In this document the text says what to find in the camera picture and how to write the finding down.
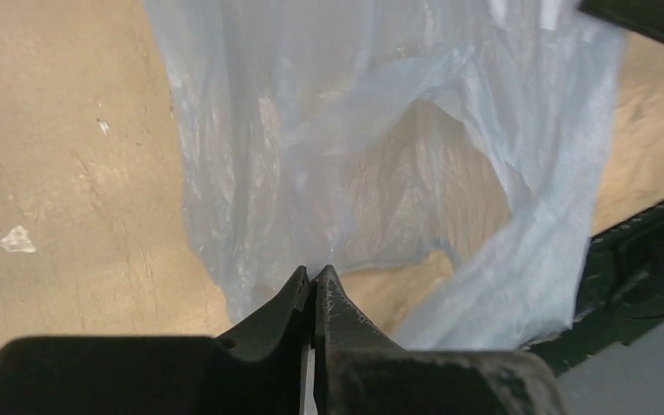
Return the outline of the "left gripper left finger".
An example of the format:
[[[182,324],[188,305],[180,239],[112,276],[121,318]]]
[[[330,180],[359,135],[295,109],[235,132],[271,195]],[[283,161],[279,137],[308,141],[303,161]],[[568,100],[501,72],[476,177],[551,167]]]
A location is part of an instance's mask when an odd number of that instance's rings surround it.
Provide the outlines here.
[[[309,290],[298,268],[217,337],[15,339],[0,348],[0,414],[297,414]]]

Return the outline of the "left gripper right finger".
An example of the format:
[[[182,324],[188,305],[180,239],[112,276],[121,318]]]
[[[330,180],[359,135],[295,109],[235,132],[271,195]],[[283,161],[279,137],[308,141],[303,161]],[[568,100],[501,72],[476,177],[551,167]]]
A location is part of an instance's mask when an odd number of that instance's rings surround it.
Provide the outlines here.
[[[315,277],[321,414],[565,414],[551,369],[527,352],[408,351],[354,304],[332,265]]]

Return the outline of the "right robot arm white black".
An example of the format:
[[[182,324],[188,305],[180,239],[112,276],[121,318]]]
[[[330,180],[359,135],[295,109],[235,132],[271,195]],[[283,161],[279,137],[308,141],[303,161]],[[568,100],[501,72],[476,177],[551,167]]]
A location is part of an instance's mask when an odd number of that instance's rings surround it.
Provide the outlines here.
[[[583,0],[578,9],[664,44],[664,0]]]

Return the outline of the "blue plastic trash bag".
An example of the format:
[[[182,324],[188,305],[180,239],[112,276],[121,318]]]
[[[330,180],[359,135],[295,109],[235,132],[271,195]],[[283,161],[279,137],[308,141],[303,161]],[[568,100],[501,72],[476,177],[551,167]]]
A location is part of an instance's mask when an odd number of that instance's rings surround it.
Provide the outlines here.
[[[413,349],[569,328],[625,34],[574,1],[148,1],[190,244],[237,323],[300,265]]]

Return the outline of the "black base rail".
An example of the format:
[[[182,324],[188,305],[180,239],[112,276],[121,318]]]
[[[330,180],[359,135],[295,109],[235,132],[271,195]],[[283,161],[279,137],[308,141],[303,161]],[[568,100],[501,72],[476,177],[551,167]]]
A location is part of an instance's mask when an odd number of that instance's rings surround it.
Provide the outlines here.
[[[591,239],[570,329],[529,351],[563,374],[664,323],[664,200]]]

